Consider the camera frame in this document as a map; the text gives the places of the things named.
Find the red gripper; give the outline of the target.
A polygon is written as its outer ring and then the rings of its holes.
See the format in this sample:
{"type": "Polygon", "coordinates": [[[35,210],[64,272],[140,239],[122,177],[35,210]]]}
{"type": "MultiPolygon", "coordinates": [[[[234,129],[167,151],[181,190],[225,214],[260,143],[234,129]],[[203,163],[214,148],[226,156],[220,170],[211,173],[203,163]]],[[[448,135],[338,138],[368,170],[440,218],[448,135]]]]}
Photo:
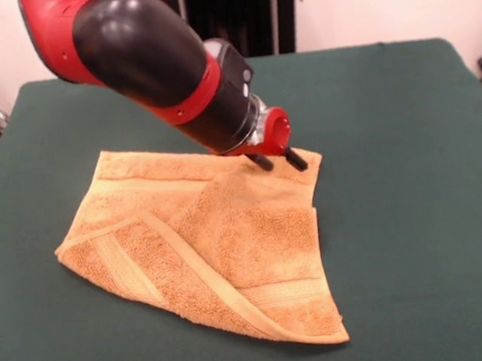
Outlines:
{"type": "Polygon", "coordinates": [[[281,156],[297,171],[306,171],[308,163],[294,149],[288,147],[291,135],[290,118],[280,107],[262,111],[247,139],[231,151],[232,156],[250,154],[250,160],[264,171],[272,171],[274,163],[266,156],[281,156]]]}

